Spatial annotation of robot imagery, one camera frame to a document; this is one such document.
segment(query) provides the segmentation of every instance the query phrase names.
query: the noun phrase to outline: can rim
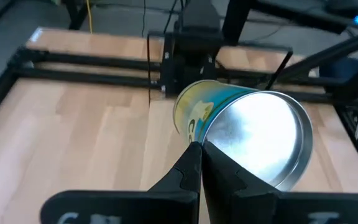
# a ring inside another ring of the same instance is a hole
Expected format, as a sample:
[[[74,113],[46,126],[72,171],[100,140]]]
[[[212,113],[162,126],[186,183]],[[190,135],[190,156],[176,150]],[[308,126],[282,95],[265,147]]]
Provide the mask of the can rim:
[[[206,137],[208,135],[209,129],[211,128],[212,124],[224,110],[226,110],[228,107],[233,105],[238,100],[240,100],[244,97],[250,96],[250,95],[258,94],[258,93],[267,93],[267,94],[275,95],[277,97],[284,98],[283,100],[285,100],[288,103],[288,105],[291,106],[292,110],[294,112],[296,112],[296,118],[298,121],[304,121],[304,120],[308,121],[308,122],[300,122],[301,130],[302,130],[302,145],[298,152],[296,161],[293,163],[293,165],[291,167],[291,171],[287,175],[285,175],[282,178],[282,180],[280,180],[280,182],[273,185],[273,187],[275,187],[278,190],[282,190],[282,191],[290,190],[295,186],[295,184],[299,181],[302,174],[305,172],[305,170],[310,162],[310,159],[311,159],[311,153],[313,152],[313,126],[311,124],[310,117],[309,117],[308,113],[306,112],[306,110],[302,107],[302,105],[298,101],[296,101],[294,98],[292,98],[284,93],[280,93],[278,91],[271,91],[271,90],[255,91],[253,93],[249,93],[249,94],[242,95],[242,96],[238,97],[237,99],[233,100],[228,105],[226,105],[224,108],[222,108],[221,111],[214,117],[214,119],[211,121],[211,123],[207,127],[207,130],[205,131],[205,135],[203,137],[201,145],[204,144]],[[309,146],[306,146],[305,139],[304,139],[304,133],[306,132],[305,131],[306,129],[308,129],[308,131],[312,134],[311,144],[308,144]]]

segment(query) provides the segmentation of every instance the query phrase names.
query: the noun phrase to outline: yellow can label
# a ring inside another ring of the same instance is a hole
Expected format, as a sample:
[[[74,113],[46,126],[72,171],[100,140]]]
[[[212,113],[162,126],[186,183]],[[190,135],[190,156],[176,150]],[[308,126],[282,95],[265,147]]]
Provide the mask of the yellow can label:
[[[203,80],[183,90],[176,103],[174,123],[186,142],[203,142],[218,113],[235,99],[255,92],[250,88]]]

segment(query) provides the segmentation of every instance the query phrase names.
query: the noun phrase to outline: light wood surface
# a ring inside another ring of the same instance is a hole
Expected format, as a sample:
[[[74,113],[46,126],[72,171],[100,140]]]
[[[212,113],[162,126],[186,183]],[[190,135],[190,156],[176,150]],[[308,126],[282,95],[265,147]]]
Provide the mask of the light wood surface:
[[[155,61],[161,44],[153,42]],[[44,29],[27,46],[145,58],[143,39],[65,30]],[[219,54],[227,67],[255,70],[275,70],[280,57],[249,49]],[[358,155],[334,108],[303,105],[313,122],[314,152],[294,190],[358,192]],[[0,223],[38,223],[43,202],[62,190],[153,186],[186,149],[173,127],[172,108],[173,100],[148,105],[147,90],[141,88],[19,80],[0,106]],[[209,223],[203,199],[200,212],[200,223]]]

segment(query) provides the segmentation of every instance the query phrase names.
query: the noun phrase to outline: yellow cable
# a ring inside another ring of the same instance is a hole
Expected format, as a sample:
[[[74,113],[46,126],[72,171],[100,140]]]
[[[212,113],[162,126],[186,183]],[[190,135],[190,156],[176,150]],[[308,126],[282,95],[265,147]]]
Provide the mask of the yellow cable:
[[[91,14],[90,0],[86,0],[86,7],[88,8],[89,31],[91,32],[91,34],[93,34],[93,28],[92,28],[92,14]]]

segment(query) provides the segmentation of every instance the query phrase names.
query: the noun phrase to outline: metal can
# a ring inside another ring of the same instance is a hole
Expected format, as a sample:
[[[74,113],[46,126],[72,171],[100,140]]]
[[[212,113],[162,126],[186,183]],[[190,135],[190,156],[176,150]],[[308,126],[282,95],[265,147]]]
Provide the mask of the metal can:
[[[202,80],[185,88],[173,109],[187,143],[213,143],[236,163],[279,190],[291,189],[313,148],[311,121],[293,98]]]

